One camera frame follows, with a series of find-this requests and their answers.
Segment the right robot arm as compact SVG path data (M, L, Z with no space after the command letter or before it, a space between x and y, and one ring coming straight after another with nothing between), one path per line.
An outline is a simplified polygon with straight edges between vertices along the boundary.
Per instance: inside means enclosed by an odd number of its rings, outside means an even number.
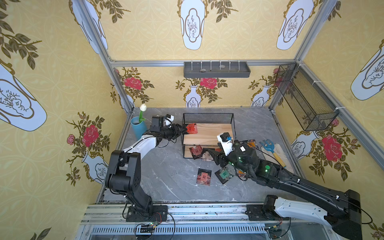
M208 152L221 167L232 165L261 186L303 199L297 202L268 195L262 205L247 206L246 213L251 221L254 218L295 218L331 227L336 234L349 240L363 238L359 193L353 190L336 191L302 179L278 164L259 159L255 149L248 144L236 143L228 154L223 151Z

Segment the pink label black tea bag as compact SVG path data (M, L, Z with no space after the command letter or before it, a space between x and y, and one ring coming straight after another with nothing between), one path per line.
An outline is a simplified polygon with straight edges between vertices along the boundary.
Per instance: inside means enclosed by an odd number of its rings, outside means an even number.
M206 169L198 169L196 183L199 185L210 186L212 171Z

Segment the red label tea bag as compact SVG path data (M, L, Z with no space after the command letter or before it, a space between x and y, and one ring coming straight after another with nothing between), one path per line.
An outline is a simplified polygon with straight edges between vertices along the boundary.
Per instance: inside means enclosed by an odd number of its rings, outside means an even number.
M198 127L196 123L188 124L186 126L187 128L187 133L188 134L197 134L198 133Z

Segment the orange label tea bag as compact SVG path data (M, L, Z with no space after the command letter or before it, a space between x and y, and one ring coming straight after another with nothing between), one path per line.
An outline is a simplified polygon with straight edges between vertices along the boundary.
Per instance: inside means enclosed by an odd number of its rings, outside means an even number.
M254 149L257 149L257 148L258 148L257 143L256 143L256 140L254 140L254 139L247 140L247 144L248 144L251 148L254 148Z

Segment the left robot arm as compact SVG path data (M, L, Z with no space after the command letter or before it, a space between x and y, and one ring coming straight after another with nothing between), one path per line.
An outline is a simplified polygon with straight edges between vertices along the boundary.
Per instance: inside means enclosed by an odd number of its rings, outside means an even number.
M166 205L155 206L141 187L141 158L158 147L162 140L174 141L188 132L187 127L173 123L173 116L153 116L150 128L133 145L111 154L105 186L111 193L127 200L123 209L126 222L163 222L168 216Z

